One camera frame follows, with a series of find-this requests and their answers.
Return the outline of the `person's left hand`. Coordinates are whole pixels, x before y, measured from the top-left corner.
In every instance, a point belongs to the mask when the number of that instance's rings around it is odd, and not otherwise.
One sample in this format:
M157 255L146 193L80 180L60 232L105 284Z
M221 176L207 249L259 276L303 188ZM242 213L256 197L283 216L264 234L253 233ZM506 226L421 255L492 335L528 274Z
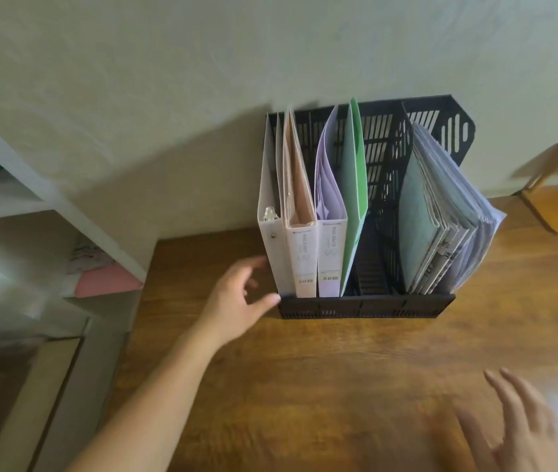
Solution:
M216 282L193 325L193 330L207 340L213 350L238 339L257 322L246 317L245 309L250 304L247 295L249 289L259 286L253 274L266 265L267 258L262 255L240 259Z

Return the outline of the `person's right hand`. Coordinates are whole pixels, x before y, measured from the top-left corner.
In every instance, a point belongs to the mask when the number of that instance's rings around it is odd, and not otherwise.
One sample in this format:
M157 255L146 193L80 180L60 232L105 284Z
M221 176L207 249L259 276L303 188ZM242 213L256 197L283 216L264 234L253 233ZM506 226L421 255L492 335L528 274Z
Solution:
M558 472L558 418L554 423L529 423L514 387L499 373L484 371L502 404L504 434L501 472Z

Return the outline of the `person's left forearm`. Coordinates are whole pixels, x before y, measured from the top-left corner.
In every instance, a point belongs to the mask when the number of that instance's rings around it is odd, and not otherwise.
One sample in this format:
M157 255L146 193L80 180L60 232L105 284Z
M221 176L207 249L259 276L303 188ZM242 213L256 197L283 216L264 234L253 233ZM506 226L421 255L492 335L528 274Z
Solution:
M224 345L194 326L65 472L166 472L203 375Z

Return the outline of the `green paper folder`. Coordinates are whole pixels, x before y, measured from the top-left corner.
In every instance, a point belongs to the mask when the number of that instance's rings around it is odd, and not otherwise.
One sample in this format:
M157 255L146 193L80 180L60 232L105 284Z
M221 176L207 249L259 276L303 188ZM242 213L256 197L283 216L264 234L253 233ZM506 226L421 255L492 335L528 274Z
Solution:
M348 104L338 186L346 207L347 228L340 295L345 295L368 210L368 182L361 115L357 99Z

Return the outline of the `folded newspaper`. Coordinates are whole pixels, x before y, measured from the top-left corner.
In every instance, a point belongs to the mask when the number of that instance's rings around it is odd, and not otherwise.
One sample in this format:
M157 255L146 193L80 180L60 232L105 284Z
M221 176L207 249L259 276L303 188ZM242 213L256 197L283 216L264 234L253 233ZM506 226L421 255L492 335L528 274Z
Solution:
M473 226L469 229L463 226L453 226L447 230L444 239L436 247L435 253L419 281L418 293L428 294L434 289L437 280L444 275L445 267L450 264L458 248L463 245L464 241L469 239L476 229Z

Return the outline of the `pink paper sheet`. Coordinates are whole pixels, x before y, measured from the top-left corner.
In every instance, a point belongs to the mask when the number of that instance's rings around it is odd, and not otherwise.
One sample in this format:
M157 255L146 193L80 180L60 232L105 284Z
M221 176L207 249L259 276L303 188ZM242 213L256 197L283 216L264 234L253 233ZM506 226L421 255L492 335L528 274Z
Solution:
M87 270L80 273L76 284L74 298L90 298L107 294L127 293L143 288L144 283L134 277L119 263L108 267Z

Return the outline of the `teal document folder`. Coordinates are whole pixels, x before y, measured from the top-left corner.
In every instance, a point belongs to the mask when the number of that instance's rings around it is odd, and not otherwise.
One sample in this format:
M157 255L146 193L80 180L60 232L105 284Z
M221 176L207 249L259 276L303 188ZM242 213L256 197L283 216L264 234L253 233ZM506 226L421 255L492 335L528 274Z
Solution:
M420 162L411 155L398 208L399 249L406 292L420 291L448 228L433 210L433 196L425 184Z

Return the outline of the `white printed paper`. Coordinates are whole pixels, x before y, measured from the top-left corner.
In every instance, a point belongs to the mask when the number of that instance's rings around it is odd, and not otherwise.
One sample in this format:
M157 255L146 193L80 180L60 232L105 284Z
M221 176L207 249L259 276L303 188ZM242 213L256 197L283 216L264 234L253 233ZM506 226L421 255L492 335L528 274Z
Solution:
M115 260L103 249L87 238L78 240L70 254L65 274L79 275L92 270L112 266Z

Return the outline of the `black plastic file rack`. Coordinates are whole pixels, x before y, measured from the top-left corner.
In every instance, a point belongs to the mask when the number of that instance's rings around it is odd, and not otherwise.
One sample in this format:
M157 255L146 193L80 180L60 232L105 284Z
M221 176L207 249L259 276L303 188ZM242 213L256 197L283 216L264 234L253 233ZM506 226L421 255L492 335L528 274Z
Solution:
M429 130L460 166L476 134L470 115L452 95L358 102L362 122L368 212L339 298L283 296L284 320L436 318L455 294L406 294L398 247L398 201L413 139L411 122Z

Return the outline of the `stack of clear sheet sleeves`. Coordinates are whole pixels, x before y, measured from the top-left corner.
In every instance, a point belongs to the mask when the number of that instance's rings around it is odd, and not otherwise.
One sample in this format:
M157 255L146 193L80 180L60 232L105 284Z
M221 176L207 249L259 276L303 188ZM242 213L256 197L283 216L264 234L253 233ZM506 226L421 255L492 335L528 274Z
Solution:
M479 268L506 217L466 179L449 153L424 126L413 122L412 154L420 162L425 184L433 196L433 210L448 229L463 226L476 231L464 241L428 293L454 293Z

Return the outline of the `white shelf unit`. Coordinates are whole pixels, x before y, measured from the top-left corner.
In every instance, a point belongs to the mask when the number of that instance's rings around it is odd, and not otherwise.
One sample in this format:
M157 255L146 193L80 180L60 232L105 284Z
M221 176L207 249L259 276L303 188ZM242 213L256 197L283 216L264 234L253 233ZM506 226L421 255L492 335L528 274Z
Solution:
M139 293L69 293L81 237L145 281L147 264L0 136L0 339L86 337L95 359L115 368Z

